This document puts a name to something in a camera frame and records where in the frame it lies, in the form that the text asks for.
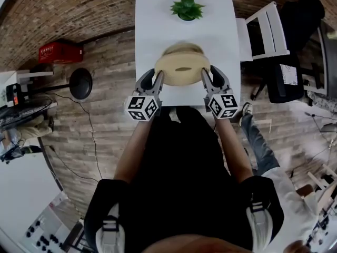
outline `plant pot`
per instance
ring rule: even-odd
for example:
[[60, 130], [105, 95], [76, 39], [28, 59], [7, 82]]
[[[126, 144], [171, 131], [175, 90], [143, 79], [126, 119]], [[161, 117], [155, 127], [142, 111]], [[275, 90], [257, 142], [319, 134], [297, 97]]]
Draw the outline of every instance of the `plant pot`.
[[190, 21], [193, 21], [193, 20], [195, 20], [195, 18], [193, 18], [193, 19], [189, 19], [189, 20], [183, 19], [183, 18], [181, 18], [181, 17], [180, 17], [180, 14], [178, 14], [178, 17], [179, 17], [181, 20], [183, 20], [183, 21], [186, 21], [186, 22], [190, 22]]

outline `grey jeans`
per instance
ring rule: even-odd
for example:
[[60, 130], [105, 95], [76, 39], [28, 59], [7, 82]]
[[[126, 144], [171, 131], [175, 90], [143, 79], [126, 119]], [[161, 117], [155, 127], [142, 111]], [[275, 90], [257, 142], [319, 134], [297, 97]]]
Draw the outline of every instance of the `grey jeans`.
[[241, 127], [255, 154], [257, 170], [253, 169], [254, 175], [261, 176], [266, 171], [279, 167], [280, 165], [275, 158], [274, 152], [270, 149], [259, 129], [254, 124], [251, 114], [242, 117]]

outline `green succulent plant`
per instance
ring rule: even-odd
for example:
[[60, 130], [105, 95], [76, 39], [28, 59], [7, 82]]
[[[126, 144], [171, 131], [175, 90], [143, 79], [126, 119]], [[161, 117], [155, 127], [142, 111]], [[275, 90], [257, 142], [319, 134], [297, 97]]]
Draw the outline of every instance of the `green succulent plant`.
[[201, 8], [204, 6], [195, 3], [194, 0], [180, 0], [180, 2], [173, 3], [174, 5], [171, 6], [172, 14], [178, 14], [180, 19], [192, 21], [202, 18]]

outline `black sleeve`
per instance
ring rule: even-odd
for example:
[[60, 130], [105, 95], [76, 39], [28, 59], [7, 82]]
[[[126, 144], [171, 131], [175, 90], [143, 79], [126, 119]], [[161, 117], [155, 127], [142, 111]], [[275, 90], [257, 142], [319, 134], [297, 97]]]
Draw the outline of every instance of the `black sleeve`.
[[244, 207], [250, 207], [253, 199], [254, 202], [261, 201], [263, 207], [268, 210], [273, 219], [272, 241], [279, 233], [284, 220], [273, 181], [267, 177], [253, 176], [240, 183], [239, 190]]
[[97, 252], [96, 232], [110, 209], [126, 195], [128, 183], [122, 180], [100, 180], [84, 219], [84, 233], [89, 246]]

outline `person in white shirt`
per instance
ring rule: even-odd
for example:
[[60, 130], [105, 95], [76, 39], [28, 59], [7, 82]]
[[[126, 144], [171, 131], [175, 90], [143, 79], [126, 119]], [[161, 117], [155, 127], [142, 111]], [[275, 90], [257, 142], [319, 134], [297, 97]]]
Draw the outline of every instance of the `person in white shirt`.
[[295, 189], [293, 183], [280, 168], [274, 152], [269, 148], [259, 129], [253, 122], [253, 106], [246, 103], [240, 126], [254, 151], [257, 170], [254, 175], [273, 180], [277, 196], [284, 213], [284, 222], [280, 232], [267, 246], [264, 252], [279, 253], [290, 244], [306, 241], [318, 221], [318, 203], [313, 188], [307, 184]]

